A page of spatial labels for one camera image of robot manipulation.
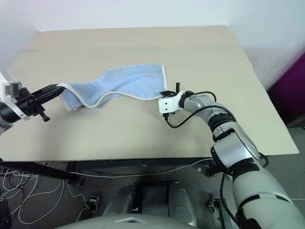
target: floor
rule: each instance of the floor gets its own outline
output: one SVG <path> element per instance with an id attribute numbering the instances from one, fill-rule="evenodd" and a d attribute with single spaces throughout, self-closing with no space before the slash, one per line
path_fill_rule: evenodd
<path id="1" fill-rule="evenodd" d="M 305 215 L 305 130 L 302 128 L 294 128 L 289 130 L 293 140 L 295 141 L 300 154 L 289 156 L 271 156 L 269 157 L 270 165 L 267 168 L 283 185 L 287 193 L 291 198 L 302 198 L 293 200 L 299 207 L 301 212 Z M 62 162 L 52 162 L 52 167 L 64 169 L 66 164 Z M 154 173 L 165 171 L 176 167 L 129 167 L 129 168 L 112 168 L 112 169 L 100 169 L 95 171 L 82 170 L 80 172 L 87 174 L 113 173 L 113 174 L 141 174 L 141 173 Z M 188 195 L 193 203 L 196 211 L 198 228 L 201 229 L 220 229 L 221 225 L 217 219 L 218 214 L 211 214 L 207 211 L 205 204 L 211 198 L 219 197 L 219 187 L 221 182 L 221 176 L 217 175 L 213 178 L 207 178 L 204 174 L 205 166 L 192 166 L 177 170 L 164 175 L 148 176 L 148 177 L 124 177 L 124 178 L 87 178 L 84 187 L 78 185 L 71 186 L 71 191 L 74 195 L 83 193 L 86 199 L 92 194 L 98 193 L 101 195 L 101 205 L 99 213 L 102 214 L 105 206 L 109 202 L 110 198 L 114 195 L 115 191 L 120 188 L 133 184 L 135 181 L 166 181 L 177 180 L 187 190 Z M 18 184 L 17 177 L 13 178 L 13 182 Z M 35 179 L 29 181 L 24 188 L 28 193 L 35 183 Z M 62 192 L 62 183 L 59 183 L 56 179 L 39 177 L 36 189 L 33 193 L 49 192 L 54 190 L 58 185 L 59 188 L 52 193 L 46 193 L 42 195 L 36 195 L 30 198 L 22 206 L 20 211 L 20 218 L 24 222 L 31 222 L 39 219 L 48 211 L 50 211 Z M 236 211 L 233 202 L 232 195 L 232 182 L 230 180 L 225 181 L 224 196 L 227 199 L 228 206 L 232 211 Z M 9 199 L 9 205 L 14 210 L 21 202 L 21 192 L 14 198 Z M 163 188 L 151 188 L 147 189 L 144 193 L 143 211 L 147 214 L 165 215 L 167 214 L 166 206 L 166 192 Z M 67 183 L 64 184 L 64 190 L 61 200 L 57 207 L 42 220 L 36 223 L 25 225 L 21 224 L 18 215 L 13 221 L 13 229 L 51 229 L 62 225 L 70 224 L 74 222 L 83 209 L 83 199 L 78 196 L 76 198 L 71 197 Z"/>

